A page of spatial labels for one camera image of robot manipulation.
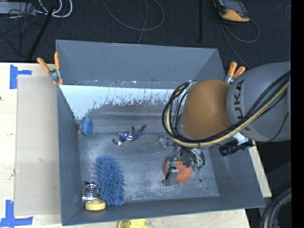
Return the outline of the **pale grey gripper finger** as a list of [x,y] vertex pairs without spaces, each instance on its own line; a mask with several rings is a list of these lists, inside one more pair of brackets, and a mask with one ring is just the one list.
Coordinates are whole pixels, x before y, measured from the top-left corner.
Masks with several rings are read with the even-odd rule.
[[175,185],[179,170],[175,167],[170,167],[167,171],[165,178],[162,180],[164,186]]
[[168,158],[168,169],[170,168],[175,168],[175,160],[176,160],[176,156],[178,155],[178,150],[177,148],[173,148],[172,150],[172,154],[170,155],[170,157]]

